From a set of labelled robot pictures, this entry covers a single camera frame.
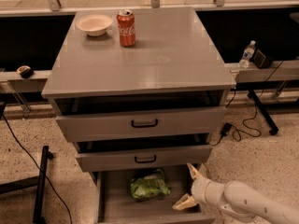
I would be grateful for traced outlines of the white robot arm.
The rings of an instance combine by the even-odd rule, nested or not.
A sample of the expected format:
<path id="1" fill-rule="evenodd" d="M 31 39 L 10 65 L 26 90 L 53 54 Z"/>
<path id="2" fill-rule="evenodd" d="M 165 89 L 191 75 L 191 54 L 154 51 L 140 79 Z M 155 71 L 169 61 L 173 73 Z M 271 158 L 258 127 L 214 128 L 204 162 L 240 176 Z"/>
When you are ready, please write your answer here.
<path id="1" fill-rule="evenodd" d="M 271 200 L 254 188 L 239 181 L 222 184 L 204 177 L 190 163 L 193 180 L 191 194 L 184 194 L 174 205 L 184 210 L 199 203 L 218 207 L 226 215 L 244 223 L 262 217 L 271 224 L 299 224 L 299 210 Z"/>

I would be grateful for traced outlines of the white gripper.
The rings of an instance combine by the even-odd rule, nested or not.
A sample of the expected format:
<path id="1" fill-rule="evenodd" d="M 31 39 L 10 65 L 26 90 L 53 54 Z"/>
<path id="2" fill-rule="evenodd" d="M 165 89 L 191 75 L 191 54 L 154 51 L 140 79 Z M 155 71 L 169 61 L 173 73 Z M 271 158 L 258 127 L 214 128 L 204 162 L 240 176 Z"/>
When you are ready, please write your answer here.
<path id="1" fill-rule="evenodd" d="M 187 164 L 193 183 L 191 187 L 192 195 L 184 194 L 174 205 L 173 209 L 182 211 L 192 208 L 197 203 L 210 204 L 219 208 L 228 204 L 225 196 L 225 184 L 208 179 L 191 164 Z"/>

